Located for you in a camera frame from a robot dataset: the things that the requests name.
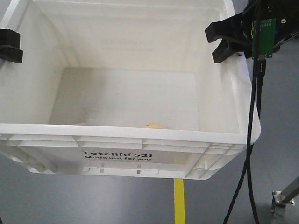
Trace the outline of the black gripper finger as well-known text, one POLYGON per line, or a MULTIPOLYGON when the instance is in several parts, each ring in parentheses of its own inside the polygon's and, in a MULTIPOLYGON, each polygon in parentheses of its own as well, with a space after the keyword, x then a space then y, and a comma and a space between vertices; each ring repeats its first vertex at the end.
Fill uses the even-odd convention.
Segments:
POLYGON ((0 45, 20 48, 21 35, 11 29, 0 29, 0 45))
POLYGON ((22 63, 23 51, 12 47, 1 47, 0 58, 14 63, 22 63))

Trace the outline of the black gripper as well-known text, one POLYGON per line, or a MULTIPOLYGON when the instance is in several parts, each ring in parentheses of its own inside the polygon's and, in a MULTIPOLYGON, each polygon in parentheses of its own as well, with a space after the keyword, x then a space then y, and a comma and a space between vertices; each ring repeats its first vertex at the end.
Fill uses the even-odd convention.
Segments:
MULTIPOLYGON (((227 19, 212 22, 205 34, 208 43, 222 39, 212 52, 214 63, 222 63, 235 52, 244 52, 244 46, 252 44, 251 30, 257 21, 256 51, 259 48, 261 20, 276 19, 274 51, 281 45, 299 35, 299 2, 297 0, 250 0, 244 10, 227 19)), ((252 45, 245 51, 245 57, 251 58, 252 45)))

